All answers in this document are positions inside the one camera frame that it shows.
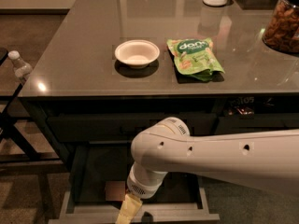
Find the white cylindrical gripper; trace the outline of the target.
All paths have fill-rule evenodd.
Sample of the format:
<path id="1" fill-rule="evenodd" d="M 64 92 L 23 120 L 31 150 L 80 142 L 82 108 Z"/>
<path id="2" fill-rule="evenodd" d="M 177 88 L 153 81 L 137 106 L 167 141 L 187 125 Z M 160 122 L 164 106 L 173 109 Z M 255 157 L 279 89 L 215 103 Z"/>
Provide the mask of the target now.
<path id="1" fill-rule="evenodd" d="M 125 194 L 115 224 L 130 224 L 143 204 L 141 199 L 153 197 L 166 175 L 167 172 L 151 171 L 135 162 L 127 178 L 131 193 Z"/>

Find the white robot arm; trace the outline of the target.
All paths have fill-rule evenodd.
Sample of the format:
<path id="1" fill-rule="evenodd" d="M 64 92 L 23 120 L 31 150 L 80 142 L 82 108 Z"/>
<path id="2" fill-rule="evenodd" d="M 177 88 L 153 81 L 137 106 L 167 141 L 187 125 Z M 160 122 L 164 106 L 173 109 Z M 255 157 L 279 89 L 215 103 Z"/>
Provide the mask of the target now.
<path id="1" fill-rule="evenodd" d="M 134 164 L 116 224 L 129 224 L 169 172 L 299 194 L 299 130 L 192 136 L 181 119 L 170 117 L 139 133 L 131 154 Z"/>

